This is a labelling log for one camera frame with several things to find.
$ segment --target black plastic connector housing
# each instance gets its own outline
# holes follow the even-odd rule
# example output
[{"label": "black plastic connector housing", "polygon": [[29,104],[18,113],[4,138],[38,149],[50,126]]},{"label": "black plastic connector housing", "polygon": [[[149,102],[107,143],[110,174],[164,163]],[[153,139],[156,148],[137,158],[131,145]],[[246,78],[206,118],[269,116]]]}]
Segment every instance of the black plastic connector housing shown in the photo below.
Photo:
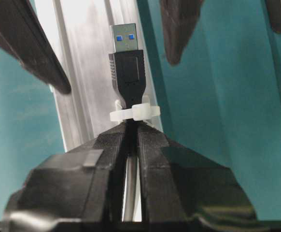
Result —
[{"label": "black plastic connector housing", "polygon": [[143,50],[109,54],[112,86],[124,109],[141,104],[146,88]]}]

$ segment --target usb cable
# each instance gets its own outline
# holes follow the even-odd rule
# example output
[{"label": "usb cable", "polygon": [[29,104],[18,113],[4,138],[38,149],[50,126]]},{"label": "usb cable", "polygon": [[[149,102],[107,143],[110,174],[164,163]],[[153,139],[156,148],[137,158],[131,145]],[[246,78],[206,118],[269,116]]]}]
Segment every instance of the usb cable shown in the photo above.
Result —
[{"label": "usb cable", "polygon": [[111,26],[115,53],[109,54],[112,86],[123,109],[141,104],[146,88],[144,53],[138,49],[136,25]]}]

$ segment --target usb-a plug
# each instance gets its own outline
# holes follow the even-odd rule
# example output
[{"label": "usb-a plug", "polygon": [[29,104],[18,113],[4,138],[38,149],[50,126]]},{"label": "usb-a plug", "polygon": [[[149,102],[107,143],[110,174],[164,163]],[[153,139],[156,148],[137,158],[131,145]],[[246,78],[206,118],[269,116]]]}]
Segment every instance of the usb-a plug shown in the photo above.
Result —
[{"label": "usb-a plug", "polygon": [[124,109],[141,104],[146,88],[144,52],[138,49],[135,23],[114,25],[115,53],[109,54],[112,86]]},{"label": "usb-a plug", "polygon": [[135,23],[111,26],[115,52],[138,50]]}]

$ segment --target usb connector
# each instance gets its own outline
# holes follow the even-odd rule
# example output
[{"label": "usb connector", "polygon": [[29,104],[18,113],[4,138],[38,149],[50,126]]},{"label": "usb connector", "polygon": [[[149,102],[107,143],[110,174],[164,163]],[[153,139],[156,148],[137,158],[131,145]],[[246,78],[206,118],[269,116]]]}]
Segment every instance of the usb connector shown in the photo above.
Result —
[{"label": "usb connector", "polygon": [[115,52],[138,50],[135,23],[111,26]]},{"label": "usb connector", "polygon": [[124,109],[141,104],[146,88],[143,50],[138,50],[136,26],[111,26],[115,53],[109,54],[112,86]]}]

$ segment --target teal wall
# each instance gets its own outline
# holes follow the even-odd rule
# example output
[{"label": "teal wall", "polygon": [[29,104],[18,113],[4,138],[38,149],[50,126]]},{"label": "teal wall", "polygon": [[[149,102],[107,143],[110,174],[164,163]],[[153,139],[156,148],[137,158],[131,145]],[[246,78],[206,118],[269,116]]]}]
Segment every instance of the teal wall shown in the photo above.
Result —
[{"label": "teal wall", "polygon": [[63,151],[49,87],[0,50],[0,220],[30,169]]},{"label": "teal wall", "polygon": [[206,0],[174,67],[159,1],[138,4],[165,133],[231,167],[259,219],[281,219],[281,35],[264,2]]}]

